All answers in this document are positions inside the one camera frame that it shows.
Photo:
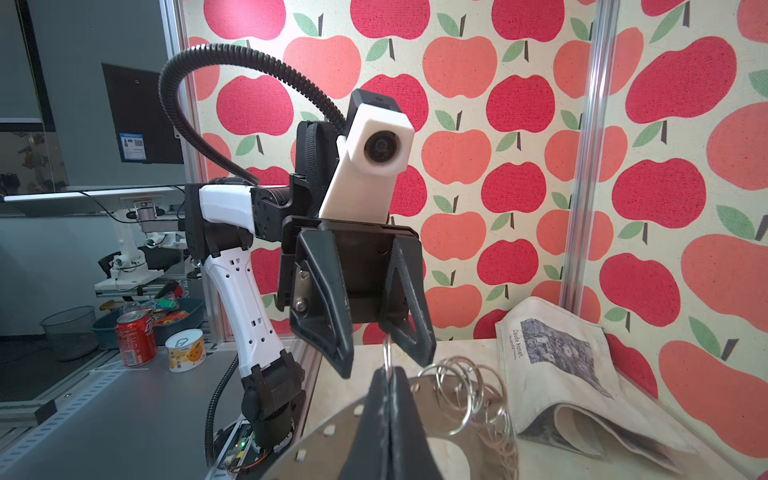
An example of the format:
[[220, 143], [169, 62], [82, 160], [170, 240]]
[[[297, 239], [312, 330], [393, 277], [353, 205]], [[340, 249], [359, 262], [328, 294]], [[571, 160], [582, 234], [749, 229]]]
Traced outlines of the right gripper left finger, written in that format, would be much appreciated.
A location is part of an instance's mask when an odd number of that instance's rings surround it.
[[367, 393], [356, 436], [339, 479], [387, 479], [390, 454], [390, 381], [376, 370]]

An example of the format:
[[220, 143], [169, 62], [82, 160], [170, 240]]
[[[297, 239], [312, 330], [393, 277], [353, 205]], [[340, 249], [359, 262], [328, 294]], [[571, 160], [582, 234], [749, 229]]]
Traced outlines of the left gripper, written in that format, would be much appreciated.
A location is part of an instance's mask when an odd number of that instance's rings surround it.
[[434, 360], [436, 337], [418, 234], [405, 226], [289, 216], [282, 225], [276, 306], [293, 333], [348, 379], [351, 324], [379, 323], [415, 363]]

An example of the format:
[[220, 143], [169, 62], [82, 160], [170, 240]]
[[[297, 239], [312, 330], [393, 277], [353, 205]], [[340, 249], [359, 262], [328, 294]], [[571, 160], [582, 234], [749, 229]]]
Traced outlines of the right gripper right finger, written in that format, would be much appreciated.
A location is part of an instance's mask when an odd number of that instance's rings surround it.
[[394, 367], [390, 378], [389, 478], [442, 479], [405, 371]]

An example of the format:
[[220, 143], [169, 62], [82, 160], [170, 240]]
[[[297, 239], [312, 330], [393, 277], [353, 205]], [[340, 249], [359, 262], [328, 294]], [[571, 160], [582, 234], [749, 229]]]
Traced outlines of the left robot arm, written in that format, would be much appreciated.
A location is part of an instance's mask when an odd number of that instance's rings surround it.
[[433, 361], [422, 245], [412, 229], [387, 221], [413, 138], [406, 115], [365, 106], [342, 122], [300, 126], [288, 186], [187, 189], [187, 238], [230, 322], [241, 411], [261, 452], [289, 441], [306, 393], [303, 368], [279, 339], [255, 280], [255, 238], [280, 243], [277, 304], [341, 377], [352, 372], [357, 324], [376, 324], [419, 365]]

